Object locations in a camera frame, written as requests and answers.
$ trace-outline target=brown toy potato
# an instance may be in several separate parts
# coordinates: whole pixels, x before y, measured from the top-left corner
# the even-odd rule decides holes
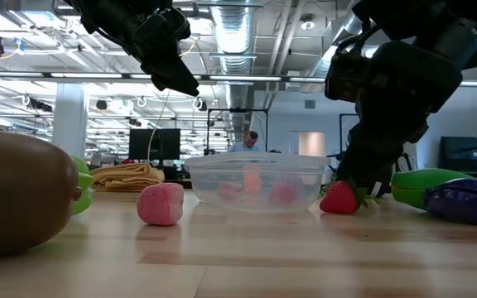
[[[81,190],[73,159],[34,137],[0,132],[0,254],[23,252],[67,224]]]

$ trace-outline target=green toy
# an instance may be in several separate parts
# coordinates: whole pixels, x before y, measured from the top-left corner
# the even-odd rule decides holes
[[[73,156],[73,159],[79,170],[79,187],[82,189],[80,199],[73,205],[73,215],[77,215],[91,206],[93,197],[89,192],[89,187],[95,182],[95,179],[89,174],[89,169],[85,162],[75,156]]]
[[[469,175],[445,169],[420,169],[395,173],[391,180],[393,198],[397,202],[426,210],[424,204],[425,189],[436,187],[450,180],[470,178]]]

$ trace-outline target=purple toy eggplant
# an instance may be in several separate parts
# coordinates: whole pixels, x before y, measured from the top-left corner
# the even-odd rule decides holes
[[[425,204],[432,215],[477,225],[477,180],[457,179],[428,188]]]

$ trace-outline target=pillar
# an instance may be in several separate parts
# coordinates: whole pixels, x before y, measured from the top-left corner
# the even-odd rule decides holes
[[[52,143],[84,159],[89,97],[82,84],[58,84]]]

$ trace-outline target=red strawberry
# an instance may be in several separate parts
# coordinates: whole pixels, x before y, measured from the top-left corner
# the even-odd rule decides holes
[[[353,187],[347,181],[333,182],[329,186],[325,198],[320,202],[321,211],[332,214],[353,214],[359,206]]]

